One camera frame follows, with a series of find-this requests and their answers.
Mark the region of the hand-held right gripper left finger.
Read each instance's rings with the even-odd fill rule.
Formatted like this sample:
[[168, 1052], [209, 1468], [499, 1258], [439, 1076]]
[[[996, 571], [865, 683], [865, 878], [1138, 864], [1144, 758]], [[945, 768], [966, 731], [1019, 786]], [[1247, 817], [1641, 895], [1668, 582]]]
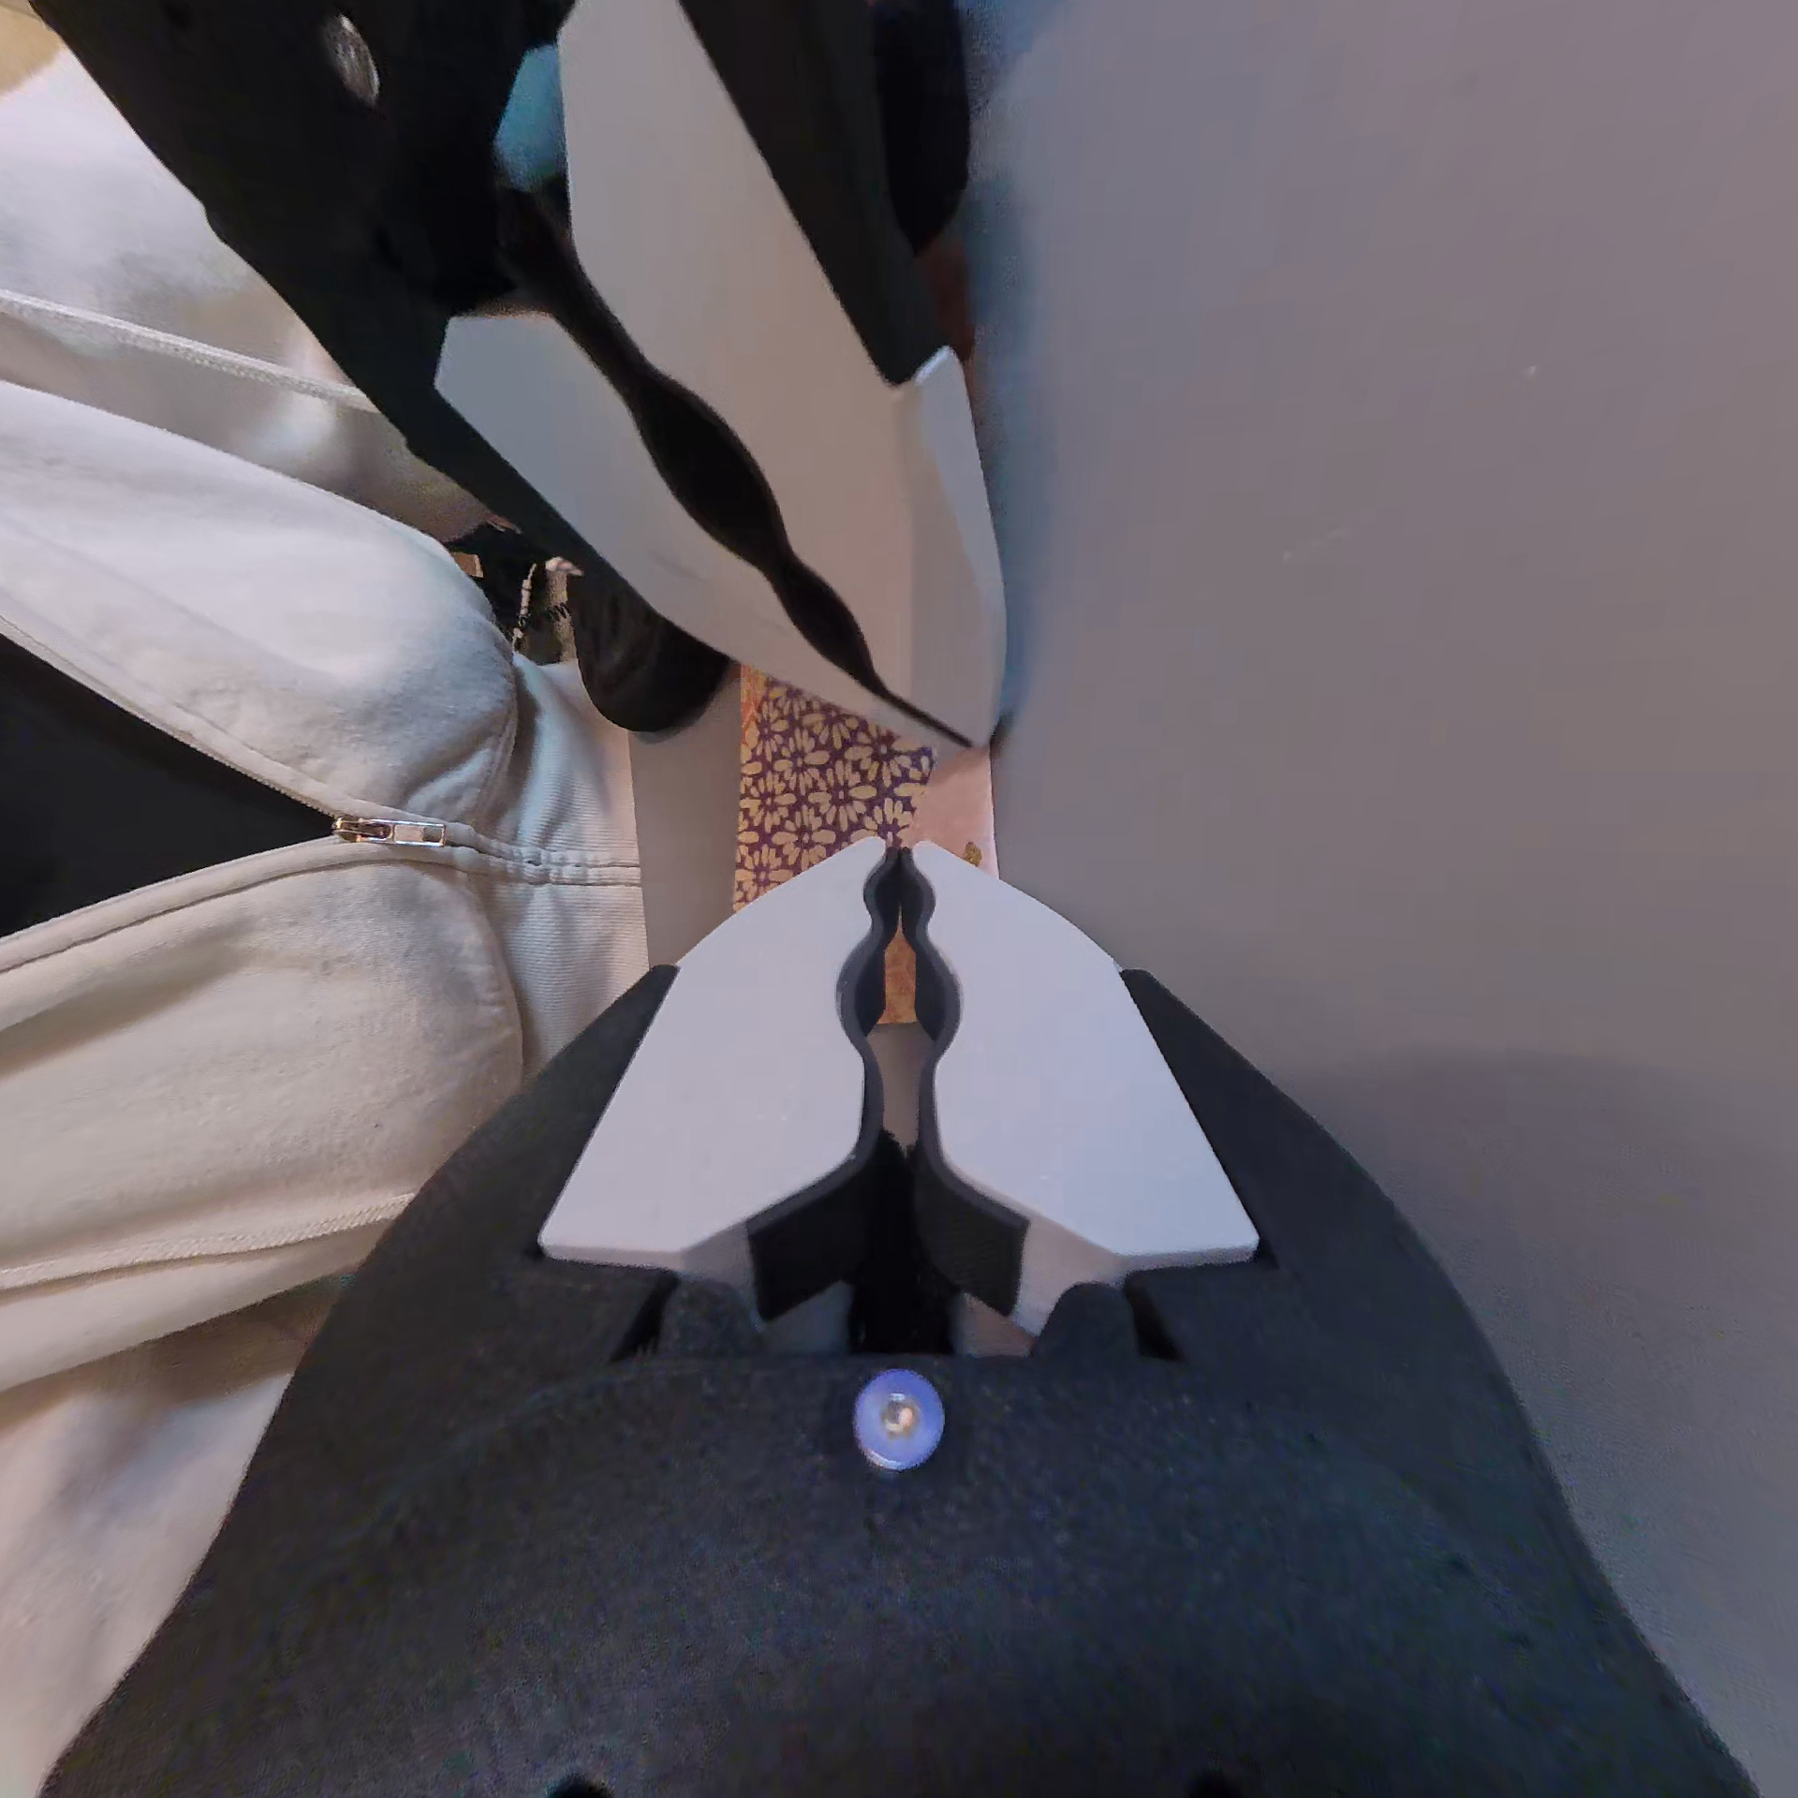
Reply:
[[539, 1234], [559, 1263], [739, 1292], [858, 1271], [884, 1129], [898, 854], [864, 839], [689, 951]]

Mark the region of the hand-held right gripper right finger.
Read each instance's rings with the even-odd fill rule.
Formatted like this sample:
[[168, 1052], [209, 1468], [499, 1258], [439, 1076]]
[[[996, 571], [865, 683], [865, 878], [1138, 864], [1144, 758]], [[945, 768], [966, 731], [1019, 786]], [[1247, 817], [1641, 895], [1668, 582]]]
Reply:
[[1261, 1237], [1114, 958], [941, 847], [905, 864], [914, 1223], [957, 1293], [1040, 1333], [1069, 1290], [1249, 1263]]

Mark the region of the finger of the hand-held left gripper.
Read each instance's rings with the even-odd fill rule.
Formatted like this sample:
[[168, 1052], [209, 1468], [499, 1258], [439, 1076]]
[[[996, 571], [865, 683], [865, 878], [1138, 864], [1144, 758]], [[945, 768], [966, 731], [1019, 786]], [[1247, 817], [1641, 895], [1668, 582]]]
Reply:
[[665, 484], [622, 396], [545, 315], [464, 318], [444, 334], [438, 394], [549, 513], [492, 502], [595, 582], [612, 580], [705, 654], [751, 665], [936, 749], [973, 740], [865, 688], [803, 640], [762, 569]]
[[572, 240], [706, 416], [730, 548], [799, 650], [753, 662], [941, 747], [986, 745], [1004, 580], [973, 400], [886, 183], [867, 4], [574, 4]]

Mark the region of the purple yellow patterned origami paper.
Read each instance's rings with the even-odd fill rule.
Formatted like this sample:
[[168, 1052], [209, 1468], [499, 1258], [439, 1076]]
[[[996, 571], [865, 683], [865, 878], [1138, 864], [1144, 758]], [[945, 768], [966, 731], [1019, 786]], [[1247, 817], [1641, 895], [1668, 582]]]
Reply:
[[936, 754], [742, 668], [733, 911], [855, 841], [933, 844], [997, 877], [988, 749]]

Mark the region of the person's white zip jacket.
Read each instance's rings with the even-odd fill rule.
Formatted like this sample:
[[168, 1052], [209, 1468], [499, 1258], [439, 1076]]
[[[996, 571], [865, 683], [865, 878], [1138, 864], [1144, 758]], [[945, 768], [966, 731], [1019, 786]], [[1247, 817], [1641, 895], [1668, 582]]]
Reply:
[[178, 1601], [331, 1290], [647, 971], [624, 735], [341, 381], [7, 16], [4, 643], [331, 834], [4, 935], [4, 1795]]

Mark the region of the person's black shirt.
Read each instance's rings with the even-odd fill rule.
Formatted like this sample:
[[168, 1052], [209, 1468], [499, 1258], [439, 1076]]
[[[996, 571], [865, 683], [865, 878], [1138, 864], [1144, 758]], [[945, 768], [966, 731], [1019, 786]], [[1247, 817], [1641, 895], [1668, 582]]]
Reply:
[[324, 813], [2, 643], [2, 934], [324, 841]]

